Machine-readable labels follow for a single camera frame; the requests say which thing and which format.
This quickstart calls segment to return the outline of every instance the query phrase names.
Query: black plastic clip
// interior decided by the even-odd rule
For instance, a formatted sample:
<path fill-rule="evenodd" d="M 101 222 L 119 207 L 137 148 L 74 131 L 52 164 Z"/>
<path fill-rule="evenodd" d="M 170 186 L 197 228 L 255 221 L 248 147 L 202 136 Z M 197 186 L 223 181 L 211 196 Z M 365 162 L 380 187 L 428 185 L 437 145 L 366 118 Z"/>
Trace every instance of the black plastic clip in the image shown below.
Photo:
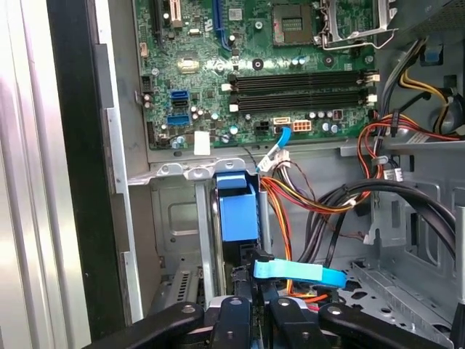
<path fill-rule="evenodd" d="M 400 112 L 399 109 L 394 109 L 392 113 L 392 120 L 391 120 L 391 137 L 394 138 L 399 130 L 399 120 L 400 120 Z"/>

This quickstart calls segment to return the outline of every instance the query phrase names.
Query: expansion slot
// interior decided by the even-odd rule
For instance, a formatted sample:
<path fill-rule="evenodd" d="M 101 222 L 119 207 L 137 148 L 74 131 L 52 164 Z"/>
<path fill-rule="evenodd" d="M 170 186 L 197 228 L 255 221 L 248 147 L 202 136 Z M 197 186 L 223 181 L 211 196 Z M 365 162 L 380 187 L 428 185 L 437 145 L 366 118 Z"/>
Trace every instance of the expansion slot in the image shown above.
<path fill-rule="evenodd" d="M 160 49 L 163 50 L 163 20 L 161 17 L 161 1 L 162 0 L 149 0 L 150 18 L 152 19 L 152 35 L 155 38 Z"/>
<path fill-rule="evenodd" d="M 320 110 L 356 108 L 365 105 L 368 91 L 318 92 L 298 95 L 267 95 L 230 97 L 230 111 L 258 113 L 265 111 Z"/>
<path fill-rule="evenodd" d="M 169 11 L 171 13 L 171 24 L 173 28 L 181 28 L 181 0 L 169 0 Z"/>
<path fill-rule="evenodd" d="M 379 80 L 379 75 L 373 71 L 331 71 L 244 77 L 230 74 L 228 79 L 229 84 L 222 85 L 223 91 L 258 94 L 358 87 Z"/>
<path fill-rule="evenodd" d="M 222 0 L 212 0 L 212 8 L 213 8 L 213 24 L 214 24 L 215 33 L 217 34 L 219 40 L 221 41 L 221 45 L 223 46 L 223 48 L 230 51 L 231 48 L 227 44 L 225 26 L 223 25 Z"/>

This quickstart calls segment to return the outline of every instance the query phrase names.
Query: yellow wire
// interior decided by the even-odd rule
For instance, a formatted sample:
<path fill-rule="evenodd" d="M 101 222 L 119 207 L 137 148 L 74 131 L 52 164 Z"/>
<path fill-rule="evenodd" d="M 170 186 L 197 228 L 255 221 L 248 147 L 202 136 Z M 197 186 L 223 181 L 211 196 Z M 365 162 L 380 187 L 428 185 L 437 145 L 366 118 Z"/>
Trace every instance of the yellow wire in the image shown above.
<path fill-rule="evenodd" d="M 441 132 L 440 125 L 444 121 L 447 115 L 447 111 L 448 111 L 448 100 L 444 97 L 444 95 L 435 87 L 410 78 L 408 76 L 408 69 L 400 77 L 400 85 L 403 87 L 407 87 L 409 89 L 416 89 L 418 91 L 429 92 L 432 95 L 438 96 L 442 100 L 443 104 L 442 104 L 441 113 L 436 123 L 436 129 L 434 129 L 434 132 L 440 133 Z"/>

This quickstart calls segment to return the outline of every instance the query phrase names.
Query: blue tab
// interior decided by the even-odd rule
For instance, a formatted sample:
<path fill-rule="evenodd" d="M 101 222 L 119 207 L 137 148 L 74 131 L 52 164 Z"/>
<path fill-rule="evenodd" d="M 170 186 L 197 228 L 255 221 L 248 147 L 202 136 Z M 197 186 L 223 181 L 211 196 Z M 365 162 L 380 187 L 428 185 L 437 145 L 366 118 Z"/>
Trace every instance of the blue tab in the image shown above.
<path fill-rule="evenodd" d="M 288 260 L 255 261 L 255 278 L 287 278 L 295 281 L 313 282 L 326 286 L 346 286 L 346 274 L 318 264 L 291 262 Z"/>
<path fill-rule="evenodd" d="M 218 189 L 247 188 L 246 174 L 244 172 L 228 172 L 217 174 Z"/>

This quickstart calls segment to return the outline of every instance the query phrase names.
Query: metal frame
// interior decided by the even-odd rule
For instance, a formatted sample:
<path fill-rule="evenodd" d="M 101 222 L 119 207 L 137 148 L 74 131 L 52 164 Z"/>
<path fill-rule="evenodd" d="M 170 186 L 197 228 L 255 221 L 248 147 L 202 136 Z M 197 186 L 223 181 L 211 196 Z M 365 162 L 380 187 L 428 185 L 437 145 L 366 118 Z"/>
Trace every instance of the metal frame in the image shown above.
<path fill-rule="evenodd" d="M 2 348 L 90 343 L 45 0 L 0 1 Z"/>
<path fill-rule="evenodd" d="M 326 32 L 321 33 L 322 36 L 322 46 L 325 50 L 332 49 L 347 49 L 351 47 L 361 47 L 371 45 L 377 49 L 381 49 L 389 41 L 394 38 L 394 32 L 396 29 L 388 29 L 388 25 L 391 22 L 392 18 L 395 16 L 396 11 L 394 9 L 389 9 L 389 4 L 391 0 L 373 0 L 376 3 L 375 14 L 378 19 L 378 28 L 374 28 L 368 31 L 355 31 L 351 33 L 348 37 L 342 38 L 339 35 L 338 23 L 337 23 L 337 0 L 321 0 L 320 5 L 322 11 L 325 12 L 325 21 L 328 29 Z M 330 47 L 332 44 L 338 44 L 350 40 L 359 40 L 367 38 L 369 36 L 375 36 L 383 33 L 391 33 L 390 38 L 388 38 L 380 47 L 377 47 L 374 43 L 363 42 L 361 44 L 348 44 L 344 47 Z"/>

